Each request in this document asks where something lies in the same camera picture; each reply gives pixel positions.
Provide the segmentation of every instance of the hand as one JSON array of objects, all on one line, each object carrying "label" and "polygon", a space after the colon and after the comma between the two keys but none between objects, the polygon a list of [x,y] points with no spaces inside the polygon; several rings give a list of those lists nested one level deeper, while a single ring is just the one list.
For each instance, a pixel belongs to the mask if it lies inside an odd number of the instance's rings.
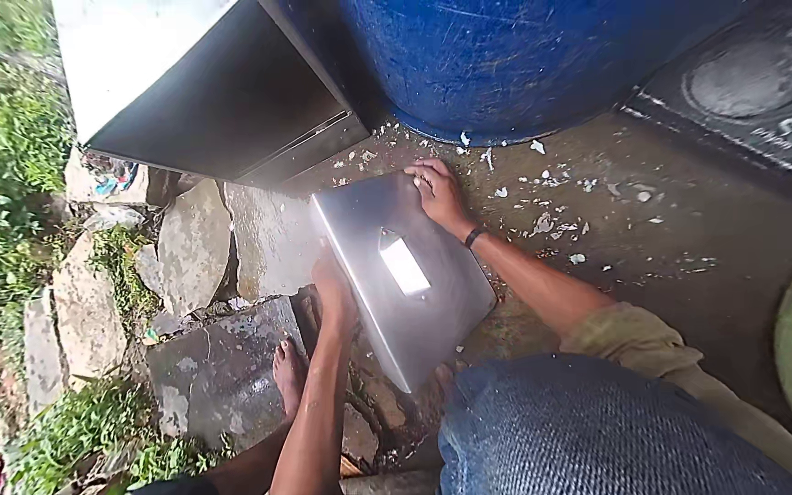
[{"label": "hand", "polygon": [[319,259],[311,270],[311,278],[322,306],[322,326],[328,323],[345,332],[351,331],[358,319],[357,301],[353,298],[350,283],[341,271],[332,247],[325,240]]},{"label": "hand", "polygon": [[448,166],[440,159],[419,159],[405,173],[414,175],[414,185],[421,191],[421,206],[427,215],[464,241],[476,224],[467,217],[460,186]]}]

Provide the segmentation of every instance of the wet floor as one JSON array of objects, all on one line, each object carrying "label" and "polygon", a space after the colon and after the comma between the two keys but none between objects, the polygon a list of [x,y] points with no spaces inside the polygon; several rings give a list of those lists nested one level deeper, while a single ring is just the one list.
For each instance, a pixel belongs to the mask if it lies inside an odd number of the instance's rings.
[{"label": "wet floor", "polygon": [[[541,139],[544,154],[529,143],[495,147],[490,163],[486,148],[462,152],[395,121],[383,130],[291,179],[287,192],[305,196],[437,156],[455,167],[491,230],[658,314],[705,354],[707,371],[792,430],[771,337],[792,276],[792,201],[627,115]],[[495,287],[500,304],[456,355],[473,363],[553,350],[557,338]]]}]

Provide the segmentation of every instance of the stone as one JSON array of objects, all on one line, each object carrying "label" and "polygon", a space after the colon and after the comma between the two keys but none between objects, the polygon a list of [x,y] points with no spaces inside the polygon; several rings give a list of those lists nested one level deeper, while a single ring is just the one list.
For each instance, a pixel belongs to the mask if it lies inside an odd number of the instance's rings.
[{"label": "stone", "polygon": [[164,283],[161,281],[161,263],[154,244],[145,244],[134,254],[139,279],[158,296],[162,294]]},{"label": "stone", "polygon": [[344,437],[341,451],[353,460],[363,459],[372,465],[378,452],[378,436],[371,431],[363,415],[349,403],[344,403]]},{"label": "stone", "polygon": [[225,202],[234,218],[241,296],[295,295],[312,283],[320,244],[307,201],[227,183]]},{"label": "stone", "polygon": [[41,297],[27,301],[24,309],[24,364],[31,418],[54,403],[66,384],[52,297],[52,289],[45,287]]},{"label": "stone", "polygon": [[392,430],[405,424],[405,413],[399,407],[396,394],[387,386],[388,381],[387,377],[367,379],[363,383],[363,391],[375,402],[375,411]]},{"label": "stone", "polygon": [[89,170],[81,164],[81,152],[72,148],[63,176],[66,180],[65,197],[67,201],[76,203],[103,203],[103,204],[166,204],[162,192],[167,175],[170,172],[148,165],[139,164],[137,177],[130,187],[111,195],[100,195],[94,190],[97,180]]},{"label": "stone", "polygon": [[161,429],[211,446],[230,433],[238,450],[263,440],[285,416],[272,371],[285,337],[306,363],[292,303],[280,297],[148,348]]},{"label": "stone", "polygon": [[177,197],[164,215],[158,242],[161,299],[176,318],[213,299],[231,253],[230,224],[212,179]]},{"label": "stone", "polygon": [[57,328],[72,388],[82,388],[78,376],[100,377],[119,365],[127,347],[112,278],[90,265],[93,255],[93,233],[86,231],[54,272]]}]

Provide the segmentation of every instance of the person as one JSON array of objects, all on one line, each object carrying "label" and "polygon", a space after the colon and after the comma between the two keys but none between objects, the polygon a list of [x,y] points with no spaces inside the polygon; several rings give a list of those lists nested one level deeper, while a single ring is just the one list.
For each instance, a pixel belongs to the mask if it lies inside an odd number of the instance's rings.
[{"label": "person", "polygon": [[[441,160],[405,172],[424,211],[460,241],[474,238],[471,249],[561,339],[557,353],[436,370],[448,394],[442,493],[792,493],[792,435],[702,371],[701,353],[676,330],[481,230]],[[330,250],[313,280],[322,323],[294,415],[272,439],[205,475],[204,493],[256,492],[268,482],[272,495],[340,492],[358,310]],[[296,369],[297,359],[283,356]],[[280,388],[284,402],[294,380]],[[246,481],[226,482],[238,476]]]}]

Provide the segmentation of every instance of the black wrist strap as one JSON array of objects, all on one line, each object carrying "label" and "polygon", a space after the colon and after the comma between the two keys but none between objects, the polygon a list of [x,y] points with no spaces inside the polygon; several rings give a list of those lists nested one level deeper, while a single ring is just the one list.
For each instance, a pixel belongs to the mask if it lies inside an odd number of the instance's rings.
[{"label": "black wrist strap", "polygon": [[475,238],[479,237],[479,235],[481,235],[482,233],[484,233],[484,230],[481,229],[480,227],[476,227],[475,229],[473,229],[473,231],[469,232],[469,235],[467,236],[467,240],[463,241],[463,245],[469,249],[472,249],[473,242],[475,242]]}]

